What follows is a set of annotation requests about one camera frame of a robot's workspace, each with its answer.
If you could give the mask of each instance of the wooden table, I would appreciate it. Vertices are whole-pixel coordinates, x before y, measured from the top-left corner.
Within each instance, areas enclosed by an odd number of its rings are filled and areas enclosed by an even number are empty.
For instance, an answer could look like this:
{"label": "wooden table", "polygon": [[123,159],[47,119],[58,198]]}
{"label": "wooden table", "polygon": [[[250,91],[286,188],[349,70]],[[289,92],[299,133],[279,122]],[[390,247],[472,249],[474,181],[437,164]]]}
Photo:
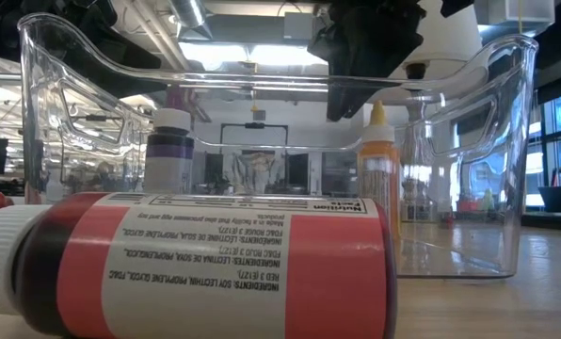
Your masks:
{"label": "wooden table", "polygon": [[[396,338],[561,338],[561,232],[523,228],[520,250],[508,280],[400,280]],[[0,315],[0,339],[35,338]]]}

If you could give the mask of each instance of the barcode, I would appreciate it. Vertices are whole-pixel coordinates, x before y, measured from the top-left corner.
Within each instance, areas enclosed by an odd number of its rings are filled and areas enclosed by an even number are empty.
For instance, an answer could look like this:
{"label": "barcode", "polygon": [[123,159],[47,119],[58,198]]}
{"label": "barcode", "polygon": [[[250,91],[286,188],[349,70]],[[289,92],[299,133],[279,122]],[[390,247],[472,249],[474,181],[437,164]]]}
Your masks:
{"label": "barcode", "polygon": [[140,202],[142,198],[146,196],[147,196],[146,194],[140,194],[140,193],[118,193],[109,197],[109,200],[124,201],[124,202]]}

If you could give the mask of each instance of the yellow bottle cap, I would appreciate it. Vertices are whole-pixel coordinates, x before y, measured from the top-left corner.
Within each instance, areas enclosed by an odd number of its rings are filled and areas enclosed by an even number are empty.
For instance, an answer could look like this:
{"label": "yellow bottle cap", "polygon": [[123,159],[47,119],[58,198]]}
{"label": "yellow bottle cap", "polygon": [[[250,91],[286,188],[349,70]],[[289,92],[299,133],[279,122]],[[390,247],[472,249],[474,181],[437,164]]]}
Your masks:
{"label": "yellow bottle cap", "polygon": [[380,100],[376,101],[375,104],[373,105],[373,111],[371,112],[371,125],[373,126],[387,125],[385,108],[383,107],[383,102],[381,102]]}
{"label": "yellow bottle cap", "polygon": [[373,105],[371,122],[364,128],[362,135],[362,142],[369,141],[395,142],[395,131],[393,126],[387,123],[385,108],[380,100]]}

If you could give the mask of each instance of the purple bottle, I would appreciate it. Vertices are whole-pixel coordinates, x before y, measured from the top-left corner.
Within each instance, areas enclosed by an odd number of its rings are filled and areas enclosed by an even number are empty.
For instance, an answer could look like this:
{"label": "purple bottle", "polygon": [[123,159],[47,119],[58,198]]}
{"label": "purple bottle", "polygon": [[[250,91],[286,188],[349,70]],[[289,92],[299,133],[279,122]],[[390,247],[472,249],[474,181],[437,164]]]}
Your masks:
{"label": "purple bottle", "polygon": [[154,131],[147,139],[144,191],[189,194],[195,140],[188,137],[191,116],[180,109],[154,112]]}

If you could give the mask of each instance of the yellow bottle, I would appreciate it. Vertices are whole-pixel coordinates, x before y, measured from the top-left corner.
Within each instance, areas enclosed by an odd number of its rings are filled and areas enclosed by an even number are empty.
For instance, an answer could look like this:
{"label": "yellow bottle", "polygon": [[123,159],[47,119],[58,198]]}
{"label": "yellow bottle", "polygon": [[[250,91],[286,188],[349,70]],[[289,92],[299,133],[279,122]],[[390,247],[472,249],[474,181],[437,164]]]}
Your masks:
{"label": "yellow bottle", "polygon": [[399,169],[400,154],[395,148],[395,131],[387,123],[383,103],[377,101],[371,122],[364,128],[363,148],[358,153],[359,193],[385,210],[394,239],[400,238]]}

